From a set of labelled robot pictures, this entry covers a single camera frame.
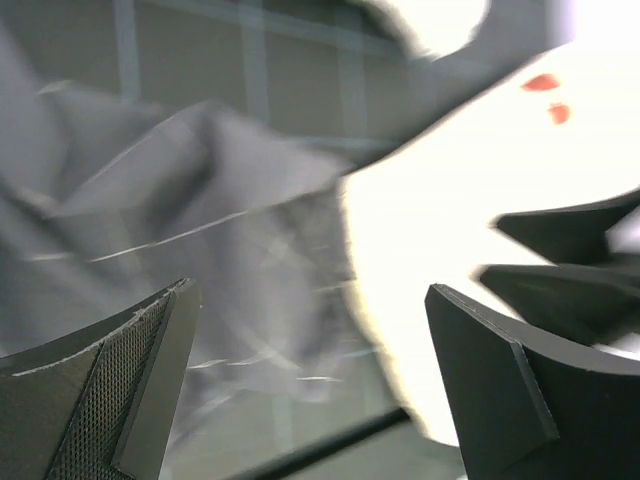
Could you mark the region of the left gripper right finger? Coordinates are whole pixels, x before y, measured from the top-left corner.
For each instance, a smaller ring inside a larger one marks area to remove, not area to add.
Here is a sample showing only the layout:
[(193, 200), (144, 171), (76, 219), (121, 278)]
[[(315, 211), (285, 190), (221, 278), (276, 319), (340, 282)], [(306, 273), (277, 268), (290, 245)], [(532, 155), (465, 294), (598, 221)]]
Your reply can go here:
[(425, 307), (469, 478), (638, 478), (638, 362), (446, 285), (430, 286)]

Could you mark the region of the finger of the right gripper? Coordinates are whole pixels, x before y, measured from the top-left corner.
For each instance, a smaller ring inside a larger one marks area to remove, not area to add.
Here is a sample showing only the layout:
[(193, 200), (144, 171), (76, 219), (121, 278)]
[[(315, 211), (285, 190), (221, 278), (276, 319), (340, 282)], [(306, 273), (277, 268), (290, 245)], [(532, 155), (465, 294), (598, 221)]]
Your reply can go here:
[(556, 264), (595, 265), (608, 261), (606, 232), (639, 206), (639, 191), (583, 205), (508, 213), (496, 227)]
[(479, 281), (527, 323), (583, 345), (639, 331), (639, 278), (578, 265), (491, 265)]

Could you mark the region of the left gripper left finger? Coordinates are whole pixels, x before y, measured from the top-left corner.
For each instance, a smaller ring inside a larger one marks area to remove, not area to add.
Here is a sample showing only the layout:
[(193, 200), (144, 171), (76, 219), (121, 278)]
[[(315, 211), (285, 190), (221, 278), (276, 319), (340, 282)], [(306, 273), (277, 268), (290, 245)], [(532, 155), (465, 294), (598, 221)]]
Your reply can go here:
[(200, 308), (184, 279), (2, 358), (2, 478), (158, 478)]

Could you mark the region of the cream bear print pillow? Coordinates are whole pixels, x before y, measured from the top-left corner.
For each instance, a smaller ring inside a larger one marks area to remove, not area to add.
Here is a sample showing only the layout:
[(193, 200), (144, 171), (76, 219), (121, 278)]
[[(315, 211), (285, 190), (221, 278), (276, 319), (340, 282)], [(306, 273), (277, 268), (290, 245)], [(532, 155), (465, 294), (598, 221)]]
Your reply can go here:
[(540, 265), (505, 213), (608, 199), (639, 184), (639, 57), (552, 49), (381, 161), (346, 176), (347, 305), (421, 433), (456, 445), (424, 299), (446, 284), (503, 314), (488, 264)]

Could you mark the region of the grey checked pillowcase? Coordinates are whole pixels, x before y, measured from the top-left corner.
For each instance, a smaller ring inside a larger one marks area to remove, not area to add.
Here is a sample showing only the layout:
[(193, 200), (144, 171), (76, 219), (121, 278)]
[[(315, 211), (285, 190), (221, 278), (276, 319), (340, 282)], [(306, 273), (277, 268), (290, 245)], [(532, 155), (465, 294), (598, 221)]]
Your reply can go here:
[(182, 278), (202, 309), (170, 442), (241, 391), (324, 401), (351, 324), (348, 161), (214, 101), (179, 111), (45, 83), (1, 35), (1, 350)]

